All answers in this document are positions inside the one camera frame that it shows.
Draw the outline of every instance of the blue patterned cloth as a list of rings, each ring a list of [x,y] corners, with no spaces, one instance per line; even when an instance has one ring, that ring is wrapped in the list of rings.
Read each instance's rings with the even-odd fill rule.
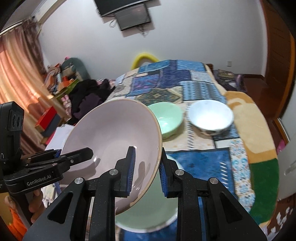
[[[190,70],[190,74],[191,74],[192,80],[197,80],[197,81],[213,84],[213,81],[212,81],[210,75],[206,72],[199,72],[199,71]]]
[[[229,130],[222,132],[220,135],[213,136],[214,141],[221,141],[221,140],[227,140],[227,139],[235,139],[239,138],[239,134],[237,132],[237,128],[235,127],[235,124],[233,123]]]
[[[177,70],[181,69],[205,72],[205,67],[201,62],[177,60]]]
[[[166,89],[179,86],[180,81],[191,80],[189,70],[177,70],[177,61],[170,60],[170,65],[159,71],[158,88]]]
[[[163,69],[165,67],[168,67],[169,65],[170,65],[170,60],[164,60],[157,63],[148,64],[140,67],[138,74]]]
[[[183,100],[217,100],[224,104],[227,100],[220,94],[214,83],[206,83],[201,81],[180,81],[183,86]]]
[[[158,83],[159,74],[135,77],[131,83],[131,91],[127,96],[149,93]]]
[[[175,158],[193,177],[208,180],[216,177],[222,181],[224,186],[236,197],[234,192],[234,181],[231,173],[231,159],[229,148],[214,150],[190,150],[166,152]],[[202,199],[199,197],[201,216],[202,241],[206,241],[205,218]],[[133,233],[122,230],[121,241],[174,241],[176,240],[177,221],[168,227],[151,233]]]
[[[236,196],[229,148],[167,151],[166,153],[176,159],[193,177],[203,180],[211,177],[218,178]]]

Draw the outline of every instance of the white bowl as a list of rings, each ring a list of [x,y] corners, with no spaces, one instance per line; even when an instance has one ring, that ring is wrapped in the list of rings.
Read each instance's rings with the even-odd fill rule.
[[[216,100],[199,100],[188,110],[189,120],[208,136],[227,130],[234,121],[232,110]]]
[[[133,206],[150,187],[158,171],[162,138],[158,121],[144,104],[128,99],[108,101],[85,115],[71,131],[62,154],[89,147],[91,160],[64,173],[62,185],[75,178],[97,178],[125,158],[129,146],[136,147],[133,184],[128,198],[116,198],[119,214]]]

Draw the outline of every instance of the dark clothing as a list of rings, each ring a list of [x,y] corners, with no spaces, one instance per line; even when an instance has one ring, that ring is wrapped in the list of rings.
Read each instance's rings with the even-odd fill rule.
[[[88,112],[104,103],[114,89],[115,87],[110,87],[107,79],[100,85],[96,80],[90,79],[79,82],[69,94],[72,118],[68,124],[76,124]]]

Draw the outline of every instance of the wall-mounted tv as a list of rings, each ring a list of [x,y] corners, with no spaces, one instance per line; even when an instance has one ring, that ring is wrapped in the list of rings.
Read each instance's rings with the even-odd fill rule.
[[[129,7],[149,0],[94,0],[100,15],[106,16],[122,8]]]

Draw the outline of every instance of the bowl rim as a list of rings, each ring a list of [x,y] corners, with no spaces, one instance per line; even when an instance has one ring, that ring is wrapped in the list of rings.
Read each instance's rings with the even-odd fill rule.
[[[128,205],[128,206],[126,206],[126,207],[124,207],[124,208],[122,208],[122,209],[120,209],[120,210],[116,210],[115,211],[115,215],[118,215],[118,214],[121,214],[121,213],[123,213],[124,211],[126,211],[126,210],[128,210],[130,207],[132,207],[132,206],[134,206],[143,196],[144,196],[144,194],[147,192],[147,190],[149,189],[149,187],[151,186],[151,184],[152,184],[152,182],[153,182],[153,180],[154,180],[154,178],[155,178],[155,176],[156,176],[156,173],[158,172],[158,167],[159,167],[159,164],[160,164],[160,159],[161,159],[161,154],[162,154],[162,150],[163,150],[163,139],[162,139],[162,135],[161,135],[161,130],[160,130],[160,126],[159,126],[159,123],[158,123],[158,121],[157,121],[157,119],[156,119],[156,117],[155,117],[155,115],[153,114],[153,112],[146,106],[146,105],[144,105],[143,103],[141,103],[141,102],[139,102],[139,101],[137,101],[137,100],[131,100],[131,99],[115,99],[115,100],[109,100],[109,101],[105,101],[103,104],[101,104],[101,105],[99,105],[99,106],[97,106],[97,107],[95,107],[94,109],[92,109],[90,112],[88,112],[84,117],[82,117],[81,119],[80,119],[80,121],[78,121],[78,123],[76,124],[76,126],[79,124],[79,122],[81,122],[89,113],[91,113],[91,112],[93,112],[93,111],[96,111],[96,109],[98,109],[98,108],[100,108],[101,106],[103,106],[103,105],[106,105],[106,104],[108,104],[108,103],[110,103],[110,102],[119,102],[119,101],[130,101],[130,102],[135,102],[135,103],[138,103],[138,104],[140,104],[140,105],[142,105],[142,107],[144,107],[144,108],[146,108],[148,111],[149,111],[149,113],[151,114],[151,116],[153,117],[153,120],[154,120],[154,122],[155,122],[155,124],[156,124],[156,128],[157,128],[157,132],[158,132],[158,139],[159,139],[159,145],[158,145],[158,156],[157,156],[157,162],[156,162],[156,165],[155,165],[155,167],[154,167],[154,170],[153,170],[153,174],[152,174],[152,176],[151,176],[151,178],[149,179],[149,181],[148,181],[148,184],[146,185],[146,187],[143,189],[143,191],[138,195],[138,197],[134,200],[134,201],[132,201],[132,202],[130,202],[130,204]],[[73,132],[73,130],[75,129],[75,127],[71,130],[71,132],[69,133],[69,135],[68,135],[68,137],[67,137],[67,139],[66,139],[66,141],[65,141],[65,145],[66,145],[66,143],[67,143],[67,140],[68,140],[68,138],[71,136],[71,133]]]
[[[193,110],[194,106],[197,105],[197,104],[199,104],[199,103],[201,103],[201,102],[217,102],[217,103],[219,103],[220,105],[224,105],[225,107],[227,107],[226,109],[228,109],[228,110],[230,111],[230,113],[231,113],[231,120],[230,120],[230,123],[229,123],[227,126],[223,127],[223,128],[217,128],[217,129],[205,129],[205,128],[202,128],[202,127],[200,127],[200,126],[194,124],[194,122],[192,121],[193,118],[192,118],[192,114],[191,114],[191,113],[192,113],[192,110]],[[196,101],[195,103],[193,103],[193,104],[190,106],[190,108],[188,109],[188,118],[189,118],[190,122],[191,122],[194,126],[196,126],[197,128],[199,128],[199,129],[202,129],[202,130],[205,130],[205,131],[217,131],[217,132],[218,132],[218,131],[222,131],[222,130],[227,129],[228,127],[230,127],[230,126],[233,124],[233,122],[234,122],[234,113],[233,113],[232,109],[231,109],[228,105],[226,105],[226,104],[224,104],[224,103],[222,103],[222,102],[220,102],[220,101],[218,101],[218,100],[197,100],[197,101]]]
[[[154,104],[148,105],[148,108],[150,109],[149,106],[152,106],[152,105],[158,105],[158,104],[161,104],[161,103],[165,103],[165,104],[168,104],[168,105],[170,105],[170,106],[173,106],[174,108],[176,108],[176,110],[180,111],[180,112],[179,112],[179,113],[180,113],[180,116],[178,116],[178,118],[180,117],[180,119],[179,119],[179,122],[178,122],[177,126],[176,126],[175,128],[171,128],[170,130],[168,130],[168,131],[166,131],[166,132],[162,132],[162,133],[161,133],[162,135],[165,135],[165,134],[168,134],[168,133],[170,133],[170,132],[176,130],[176,129],[182,124],[182,122],[183,122],[183,111],[182,111],[182,109],[181,109],[177,104],[174,104],[174,103],[171,103],[171,102],[157,102],[157,103],[154,103]]]

